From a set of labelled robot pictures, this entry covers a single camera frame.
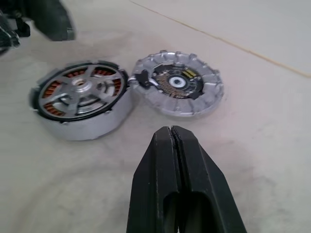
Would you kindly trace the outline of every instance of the aluminum motor casing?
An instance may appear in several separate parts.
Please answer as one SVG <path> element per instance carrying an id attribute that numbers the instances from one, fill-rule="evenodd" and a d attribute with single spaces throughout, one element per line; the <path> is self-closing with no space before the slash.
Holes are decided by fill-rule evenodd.
<path id="1" fill-rule="evenodd" d="M 179 64 L 195 70 L 204 83 L 203 94 L 196 99 L 176 99 L 161 93 L 153 80 L 155 68 L 160 65 Z M 137 75 L 148 72 L 148 80 L 143 83 L 137 80 Z M 151 54 L 138 60 L 129 79 L 131 89 L 142 96 L 146 102 L 159 112 L 173 117 L 194 117 L 211 113 L 219 105 L 224 95 L 224 85 L 217 70 L 199 60 L 195 54 L 182 52 L 167 52 Z"/>
<path id="2" fill-rule="evenodd" d="M 67 64 L 67 67 L 78 66 L 79 64 L 105 64 L 113 65 L 119 72 L 126 74 L 125 71 L 120 70 L 119 66 L 106 61 L 81 61 L 74 64 Z M 124 93 L 111 106 L 110 110 L 100 113 L 90 118 L 75 120 L 75 121 L 58 121 L 52 120 L 43 116 L 38 107 L 35 104 L 38 93 L 42 89 L 42 85 L 46 83 L 53 75 L 59 73 L 60 70 L 54 70 L 44 78 L 37 82 L 37 87 L 32 88 L 29 94 L 30 106 L 33 109 L 35 115 L 38 117 L 40 122 L 48 129 L 54 136 L 69 141 L 81 141 L 81 140 L 92 140 L 100 136 L 103 136 L 114 129 L 118 128 L 122 122 L 128 117 L 131 110 L 133 109 L 133 99 L 130 88 L 126 88 Z"/>

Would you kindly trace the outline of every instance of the metal disc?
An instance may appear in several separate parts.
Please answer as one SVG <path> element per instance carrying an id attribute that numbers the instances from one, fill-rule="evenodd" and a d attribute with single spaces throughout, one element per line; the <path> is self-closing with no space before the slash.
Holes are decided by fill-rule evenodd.
<path id="1" fill-rule="evenodd" d="M 129 82 L 152 107 L 177 117 L 209 113 L 224 95 L 219 71 L 182 52 L 162 50 L 138 60 Z"/>

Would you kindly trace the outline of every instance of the concrete floor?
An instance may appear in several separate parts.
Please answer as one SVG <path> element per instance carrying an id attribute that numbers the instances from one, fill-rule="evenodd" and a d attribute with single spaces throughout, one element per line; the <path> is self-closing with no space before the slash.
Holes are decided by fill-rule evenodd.
<path id="1" fill-rule="evenodd" d="M 223 171 L 249 233 L 309 232 L 309 79 L 127 0 L 66 5 L 76 41 L 33 31 L 0 58 L 1 233 L 124 233 L 134 171 L 153 133 L 173 124 L 193 131 Z M 131 72 L 162 49 L 196 53 L 221 71 L 225 96 L 213 114 L 176 121 L 140 101 L 112 134 L 67 142 L 28 107 L 30 88 L 55 67 L 100 58 Z"/>

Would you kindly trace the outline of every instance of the yellow component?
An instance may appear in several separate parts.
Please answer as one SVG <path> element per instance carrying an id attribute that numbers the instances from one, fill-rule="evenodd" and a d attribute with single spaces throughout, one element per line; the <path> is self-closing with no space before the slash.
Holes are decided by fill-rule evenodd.
<path id="1" fill-rule="evenodd" d="M 196 74 L 194 72 L 192 72 L 191 70 L 187 69 L 186 72 L 188 72 L 189 74 L 191 74 L 193 77 L 196 76 Z"/>
<path id="2" fill-rule="evenodd" d="M 192 79 L 192 76 L 190 74 L 188 74 L 187 72 L 183 71 L 183 74 L 188 76 L 190 79 Z"/>

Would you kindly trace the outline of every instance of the silver metal housing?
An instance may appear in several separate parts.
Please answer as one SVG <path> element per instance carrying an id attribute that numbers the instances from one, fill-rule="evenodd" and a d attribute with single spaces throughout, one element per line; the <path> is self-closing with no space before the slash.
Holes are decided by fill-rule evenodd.
<path id="1" fill-rule="evenodd" d="M 76 115 L 70 114 L 67 116 L 66 110 L 64 112 L 66 114 L 59 115 L 59 116 L 51 116 L 46 109 L 43 109 L 43 105 L 40 102 L 42 99 L 42 93 L 45 91 L 46 87 L 49 86 L 54 79 L 59 80 L 59 74 L 64 72 L 68 72 L 68 70 L 72 70 L 72 68 L 81 68 L 81 67 L 109 67 L 111 70 L 114 70 L 118 77 L 122 78 L 121 87 L 123 89 L 120 90 L 120 93 L 112 97 L 114 89 L 110 89 L 113 87 L 108 87 L 107 93 L 102 94 L 99 93 L 98 89 L 94 89 L 94 93 L 98 97 L 98 101 L 93 104 L 91 103 L 89 112 L 81 112 L 80 109 L 85 109 L 85 106 L 82 105 L 78 109 L 76 109 Z M 78 93 L 79 98 L 84 98 L 85 103 L 87 104 L 90 102 L 89 99 L 86 99 L 86 94 L 90 94 L 92 92 L 92 88 L 88 89 L 88 83 L 85 82 L 83 84 L 80 83 L 82 78 L 86 76 L 92 75 L 88 69 L 85 71 L 84 74 L 76 76 L 72 79 L 72 83 L 70 85 L 65 85 L 64 90 L 68 89 L 68 87 L 78 88 L 77 90 L 74 89 L 76 93 Z M 93 76 L 97 76 L 101 80 L 109 80 L 110 76 L 101 76 L 97 74 L 93 74 Z M 70 106 L 70 101 L 75 98 L 66 97 L 62 95 L 63 89 L 61 87 L 57 87 L 59 91 L 55 92 L 59 94 L 56 98 L 51 100 L 56 100 L 63 103 L 64 106 L 68 105 L 68 109 Z M 116 129 L 120 124 L 128 117 L 129 113 L 133 108 L 133 100 L 132 95 L 130 93 L 130 89 L 127 87 L 127 75 L 125 71 L 120 70 L 119 67 L 115 64 L 108 63 L 105 61 L 81 61 L 75 64 L 68 64 L 62 70 L 54 70 L 53 72 L 49 73 L 47 76 L 42 78 L 37 82 L 37 87 L 32 88 L 30 91 L 30 106 L 35 112 L 35 115 L 39 118 L 41 123 L 56 137 L 65 139 L 65 140 L 91 140 L 103 136 L 112 130 Z"/>
<path id="2" fill-rule="evenodd" d="M 166 65 L 184 65 L 197 74 L 200 81 L 203 81 L 202 93 L 199 97 L 192 99 L 178 99 L 167 95 L 163 90 L 159 89 L 159 83 L 154 78 L 155 69 L 159 66 Z M 137 80 L 137 74 L 148 72 L 148 80 L 150 86 L 144 87 L 144 84 Z M 168 84 L 172 87 L 180 87 L 183 81 L 172 83 L 173 79 L 168 80 Z M 152 107 L 163 114 L 174 117 L 193 117 L 212 112 L 220 103 L 224 95 L 224 85 L 221 80 L 219 71 L 213 70 L 206 63 L 199 60 L 195 54 L 185 54 L 182 52 L 167 52 L 149 55 L 146 58 L 138 60 L 132 75 L 129 79 L 131 88 L 139 93 Z"/>

